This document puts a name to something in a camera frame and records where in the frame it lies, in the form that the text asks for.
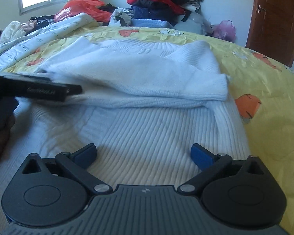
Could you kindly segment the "pink mesh bag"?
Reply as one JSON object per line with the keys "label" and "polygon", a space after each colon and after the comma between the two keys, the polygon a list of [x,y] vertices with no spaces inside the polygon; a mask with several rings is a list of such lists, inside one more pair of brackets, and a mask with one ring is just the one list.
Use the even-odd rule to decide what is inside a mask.
{"label": "pink mesh bag", "polygon": [[231,20],[221,21],[214,29],[214,38],[234,42],[236,39],[236,28]]}

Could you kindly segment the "yellow patterned bed quilt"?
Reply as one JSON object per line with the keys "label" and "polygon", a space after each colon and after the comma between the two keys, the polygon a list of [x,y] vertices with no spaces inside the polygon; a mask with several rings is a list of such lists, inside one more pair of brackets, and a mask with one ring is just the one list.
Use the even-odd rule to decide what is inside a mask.
{"label": "yellow patterned bed quilt", "polygon": [[[229,90],[249,139],[248,150],[230,153],[238,159],[255,154],[266,164],[287,197],[281,224],[294,234],[294,73],[288,67],[233,43],[193,33],[108,28],[92,23],[43,45],[10,71],[33,72],[32,59],[48,58],[82,36],[92,43],[121,40],[145,51],[171,50],[198,40],[209,43],[221,71],[229,76]],[[198,172],[190,160],[191,145],[200,143],[213,152],[223,151],[224,139],[225,131],[218,129],[206,108],[111,110],[22,101],[0,163],[0,201],[31,152],[53,157],[95,143],[98,158],[90,172],[112,186],[178,185]],[[0,231],[6,226],[0,206]]]}

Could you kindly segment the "grey garment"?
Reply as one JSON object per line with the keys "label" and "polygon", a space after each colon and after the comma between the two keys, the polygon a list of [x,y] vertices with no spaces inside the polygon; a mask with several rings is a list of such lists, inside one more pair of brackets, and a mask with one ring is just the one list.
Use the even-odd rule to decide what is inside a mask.
{"label": "grey garment", "polygon": [[190,12],[189,15],[180,15],[174,28],[178,31],[192,32],[204,36],[213,33],[210,22],[196,12]]}

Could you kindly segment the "light blue knitted garment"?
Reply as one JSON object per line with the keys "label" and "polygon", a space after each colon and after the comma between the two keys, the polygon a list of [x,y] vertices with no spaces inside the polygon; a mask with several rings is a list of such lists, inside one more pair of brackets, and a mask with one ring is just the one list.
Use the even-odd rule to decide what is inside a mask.
{"label": "light blue knitted garment", "polygon": [[145,27],[145,28],[168,28],[173,29],[174,26],[169,22],[153,19],[131,19],[128,24],[124,20],[110,22],[108,26],[112,27]]}

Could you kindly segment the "navy blue garment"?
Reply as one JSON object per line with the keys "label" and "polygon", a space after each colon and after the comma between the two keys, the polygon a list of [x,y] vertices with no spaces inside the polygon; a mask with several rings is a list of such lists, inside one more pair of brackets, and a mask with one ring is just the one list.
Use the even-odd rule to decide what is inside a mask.
{"label": "navy blue garment", "polygon": [[131,8],[134,11],[135,19],[151,19],[169,22],[176,25],[177,15],[169,5],[152,0],[137,0]]}

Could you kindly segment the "white printed blanket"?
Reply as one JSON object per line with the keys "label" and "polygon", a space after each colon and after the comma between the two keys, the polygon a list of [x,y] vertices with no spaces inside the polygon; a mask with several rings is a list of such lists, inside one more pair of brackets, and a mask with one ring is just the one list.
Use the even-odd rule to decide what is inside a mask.
{"label": "white printed blanket", "polygon": [[94,23],[95,26],[100,25],[90,15],[80,13],[57,23],[50,24],[27,36],[0,45],[0,72],[3,72],[23,58],[33,54],[42,45],[53,40],[62,39],[73,31],[91,23]]}

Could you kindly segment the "white knitted sweater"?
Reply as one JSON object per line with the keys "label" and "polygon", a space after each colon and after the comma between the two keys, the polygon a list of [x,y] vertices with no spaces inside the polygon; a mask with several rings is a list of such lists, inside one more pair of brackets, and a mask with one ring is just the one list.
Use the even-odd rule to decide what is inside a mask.
{"label": "white knitted sweater", "polygon": [[64,103],[21,99],[0,160],[1,197],[32,152],[52,158],[94,143],[92,174],[111,186],[175,185],[198,173],[194,143],[243,160],[250,154],[238,108],[206,41],[186,45],[80,37],[41,66],[84,93]]}

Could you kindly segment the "brown wooden door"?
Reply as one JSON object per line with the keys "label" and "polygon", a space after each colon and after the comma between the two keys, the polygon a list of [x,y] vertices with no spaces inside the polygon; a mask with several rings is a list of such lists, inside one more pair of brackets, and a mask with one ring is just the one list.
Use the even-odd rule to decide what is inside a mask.
{"label": "brown wooden door", "polygon": [[[266,12],[257,13],[259,4]],[[246,47],[291,67],[294,61],[294,0],[254,0]]]}

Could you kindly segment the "orange plastic bag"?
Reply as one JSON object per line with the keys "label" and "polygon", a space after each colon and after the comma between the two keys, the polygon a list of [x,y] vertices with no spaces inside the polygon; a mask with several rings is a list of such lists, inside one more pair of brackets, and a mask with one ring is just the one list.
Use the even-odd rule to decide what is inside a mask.
{"label": "orange plastic bag", "polygon": [[62,10],[54,15],[54,22],[62,21],[80,13],[86,13],[98,22],[109,22],[111,13],[100,10],[99,7],[101,6],[104,6],[104,2],[101,0],[70,0]]}

